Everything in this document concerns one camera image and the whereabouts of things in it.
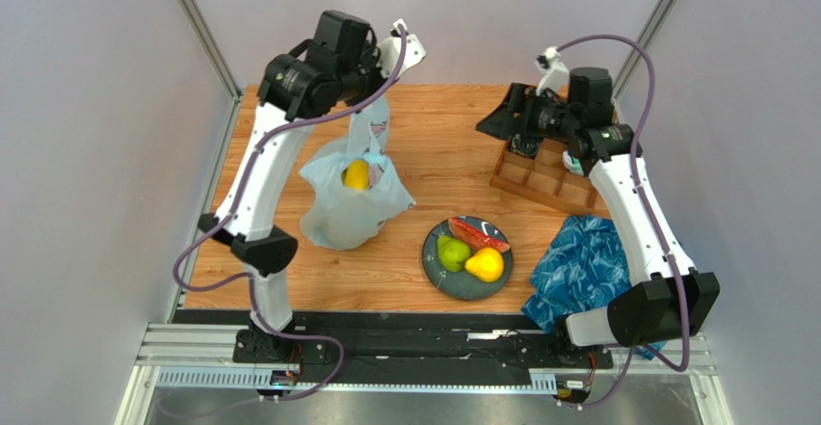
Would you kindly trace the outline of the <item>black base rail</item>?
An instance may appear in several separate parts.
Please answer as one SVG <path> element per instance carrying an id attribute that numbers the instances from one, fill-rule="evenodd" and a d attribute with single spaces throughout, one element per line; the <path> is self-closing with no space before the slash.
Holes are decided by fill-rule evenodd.
<path id="1" fill-rule="evenodd" d="M 537 369 L 586 379 L 614 368 L 602 349 L 559 354 L 554 336 L 520 313 L 298 310 L 285 330 L 302 341 L 253 328 L 242 310 L 180 309 L 172 322 L 226 326 L 229 359 L 289 362 L 303 383 L 525 386 Z"/>

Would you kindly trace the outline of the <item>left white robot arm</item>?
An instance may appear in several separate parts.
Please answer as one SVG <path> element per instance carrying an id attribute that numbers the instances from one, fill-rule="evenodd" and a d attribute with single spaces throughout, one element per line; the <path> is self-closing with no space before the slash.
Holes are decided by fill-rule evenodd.
<path id="1" fill-rule="evenodd" d="M 229 247 L 250 287 L 250 332 L 278 344 L 296 340 L 286 270 L 298 241 L 275 226 L 278 201 L 307 137 L 320 123 L 363 110 L 402 73 L 410 34 L 403 20 L 377 40 L 370 23 L 340 11 L 320 15 L 315 33 L 264 69 L 254 127 L 223 204 L 200 216 L 203 240 Z"/>

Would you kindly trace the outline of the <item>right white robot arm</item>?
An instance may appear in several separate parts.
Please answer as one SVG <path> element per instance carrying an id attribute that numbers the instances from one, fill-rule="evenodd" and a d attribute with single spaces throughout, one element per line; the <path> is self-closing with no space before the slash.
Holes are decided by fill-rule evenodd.
<path id="1" fill-rule="evenodd" d="M 506 141 L 515 135 L 568 146 L 614 222 L 627 259 L 631 288 L 607 306 L 563 316 L 559 332 L 573 347 L 636 347 L 697 334 L 720 283 L 702 273 L 669 227 L 649 184 L 638 137 L 614 122 L 607 69 L 570 71 L 568 97 L 514 83 L 476 129 Z"/>

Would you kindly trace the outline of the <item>wooden compartment tray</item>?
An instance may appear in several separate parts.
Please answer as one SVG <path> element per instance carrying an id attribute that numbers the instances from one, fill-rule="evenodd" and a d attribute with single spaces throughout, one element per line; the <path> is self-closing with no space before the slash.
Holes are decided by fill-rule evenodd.
<path id="1" fill-rule="evenodd" d="M 490 176 L 490 186 L 574 216 L 608 218 L 610 213 L 590 179 L 571 172 L 563 162 L 567 146 L 544 140 L 524 152 L 506 143 Z"/>

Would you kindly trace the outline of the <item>yellow fake mango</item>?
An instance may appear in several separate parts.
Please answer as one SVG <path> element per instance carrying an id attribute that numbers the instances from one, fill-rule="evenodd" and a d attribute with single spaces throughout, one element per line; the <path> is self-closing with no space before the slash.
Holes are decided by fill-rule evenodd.
<path id="1" fill-rule="evenodd" d="M 370 188 L 370 166 L 362 159 L 354 160 L 342 173 L 343 186 L 356 191 Z"/>

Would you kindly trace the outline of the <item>green fake pear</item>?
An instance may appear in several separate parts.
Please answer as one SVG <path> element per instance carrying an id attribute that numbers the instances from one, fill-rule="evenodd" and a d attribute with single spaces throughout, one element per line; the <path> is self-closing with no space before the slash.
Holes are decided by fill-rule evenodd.
<path id="1" fill-rule="evenodd" d="M 459 272 L 471 257 L 471 248 L 463 241 L 447 235 L 437 239 L 437 259 L 449 272 Z"/>

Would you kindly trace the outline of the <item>dark blue ceramic plate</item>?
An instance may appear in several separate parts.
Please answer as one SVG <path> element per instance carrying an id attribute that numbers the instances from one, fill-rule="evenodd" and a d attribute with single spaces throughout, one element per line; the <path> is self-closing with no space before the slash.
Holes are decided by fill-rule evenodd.
<path id="1" fill-rule="evenodd" d="M 461 301 L 481 301 L 497 294 L 512 274 L 514 267 L 512 249 L 502 253 L 505 270 L 496 282 L 482 282 L 469 274 L 464 267 L 459 272 L 446 271 L 437 259 L 437 239 L 441 235 L 451 236 L 447 220 L 440 222 L 428 233 L 422 246 L 421 264 L 430 284 L 441 293 Z"/>

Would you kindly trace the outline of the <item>light blue plastic bag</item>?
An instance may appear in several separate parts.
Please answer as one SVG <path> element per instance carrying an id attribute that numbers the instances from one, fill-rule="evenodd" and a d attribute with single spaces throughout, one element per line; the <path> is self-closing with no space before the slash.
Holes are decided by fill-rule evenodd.
<path id="1" fill-rule="evenodd" d="M 300 219 L 302 234 L 313 245 L 355 249 L 376 236 L 384 224 L 415 207 L 385 147 L 390 110 L 384 96 L 351 116 L 345 135 L 324 144 L 300 169 L 313 189 L 312 206 Z M 356 159 L 370 166 L 370 188 L 343 186 L 342 173 Z"/>

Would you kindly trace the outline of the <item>yellow fake pear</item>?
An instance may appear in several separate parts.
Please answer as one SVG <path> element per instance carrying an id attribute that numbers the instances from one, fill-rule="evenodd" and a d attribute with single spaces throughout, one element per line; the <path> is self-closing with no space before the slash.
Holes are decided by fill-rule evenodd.
<path id="1" fill-rule="evenodd" d="M 498 281 L 504 273 L 504 258 L 496 249 L 483 248 L 466 261 L 464 269 L 482 282 L 493 283 Z"/>

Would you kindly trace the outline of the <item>dark rolled sock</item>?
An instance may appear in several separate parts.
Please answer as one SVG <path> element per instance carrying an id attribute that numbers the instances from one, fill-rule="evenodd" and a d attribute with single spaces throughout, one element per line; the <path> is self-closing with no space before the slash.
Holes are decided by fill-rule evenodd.
<path id="1" fill-rule="evenodd" d="M 536 158 L 540 147 L 540 140 L 522 138 L 520 135 L 515 135 L 507 143 L 507 150 L 509 152 L 529 159 Z"/>

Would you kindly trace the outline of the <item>blue patterned cloth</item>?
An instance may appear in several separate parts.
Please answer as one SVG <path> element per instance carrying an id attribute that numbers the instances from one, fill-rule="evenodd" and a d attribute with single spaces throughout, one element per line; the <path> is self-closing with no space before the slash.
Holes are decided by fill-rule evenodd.
<path id="1" fill-rule="evenodd" d="M 569 216 L 530 278 L 534 293 L 521 312 L 545 332 L 556 319 L 606 307 L 632 287 L 614 222 Z"/>

